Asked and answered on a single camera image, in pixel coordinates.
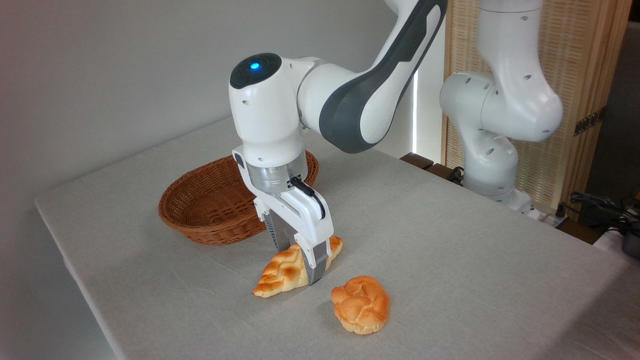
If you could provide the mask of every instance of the bamboo blind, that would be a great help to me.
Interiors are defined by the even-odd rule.
[[[476,51],[479,0],[449,1],[445,75],[490,72]],[[533,201],[555,206],[573,190],[584,190],[600,125],[574,136],[576,123],[604,107],[631,0],[545,0],[540,24],[540,63],[563,102],[564,115],[543,143],[512,140],[518,150],[516,188]],[[463,166],[456,128],[444,118],[443,159]]]

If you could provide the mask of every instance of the braided bread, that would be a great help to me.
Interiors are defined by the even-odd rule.
[[[347,331],[365,335],[382,330],[389,319],[391,299],[380,283],[358,276],[331,291],[333,313]]]
[[[337,236],[329,238],[331,256],[326,260],[326,269],[342,250],[342,239]],[[253,294],[259,297],[272,297],[281,292],[293,290],[307,285],[309,278],[305,268],[305,260],[302,258],[302,250],[297,243],[287,250],[275,254],[271,262],[264,268],[258,286],[253,289]]]

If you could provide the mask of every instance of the black cable bundle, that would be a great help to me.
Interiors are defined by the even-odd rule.
[[[599,216],[587,214],[571,206],[561,203],[565,208],[578,213],[581,217],[606,225],[609,230],[616,230],[624,235],[622,251],[633,258],[640,259],[640,201],[637,200],[637,191],[631,191],[630,197],[620,199],[620,205],[615,204],[608,197],[593,196],[588,193],[572,192],[569,202],[572,204],[586,204],[600,211]]]

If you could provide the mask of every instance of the table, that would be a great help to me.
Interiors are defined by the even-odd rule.
[[[375,150],[314,133],[314,188],[344,248],[315,285],[251,296],[266,232],[219,247],[160,221],[176,178],[240,144],[231,118],[40,194],[67,267],[122,359],[638,359],[640,270]],[[346,332],[330,292],[391,296],[380,332]]]

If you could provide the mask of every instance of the cable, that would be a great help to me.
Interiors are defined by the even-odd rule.
[[[462,178],[464,176],[465,168],[463,167],[454,167],[451,175],[447,178],[448,181],[457,181],[462,183]]]
[[[617,206],[608,197],[593,196],[582,192],[572,192],[569,195],[569,201],[572,204],[587,204],[588,206],[599,209],[605,214],[609,214],[612,218],[602,218],[593,214],[587,214],[585,211],[574,209],[568,204],[561,203],[566,209],[569,209],[582,217],[586,217],[589,220],[595,221],[596,223],[613,227],[621,234],[626,234],[627,232],[637,234],[639,231],[637,224],[634,223],[638,222],[640,218],[635,213],[631,213],[629,210],[625,209],[624,206]]]
[[[320,205],[320,213],[322,214],[322,217],[320,218],[320,220],[324,219],[326,216],[326,211],[324,210],[324,206],[322,205],[322,202],[320,201],[320,199],[318,199],[318,196],[316,195],[316,191],[311,186],[305,184],[304,181],[302,181],[297,176],[292,177],[291,180],[289,180],[289,182],[291,183],[291,185],[300,189],[305,195],[309,197],[313,197],[317,201],[318,205]]]

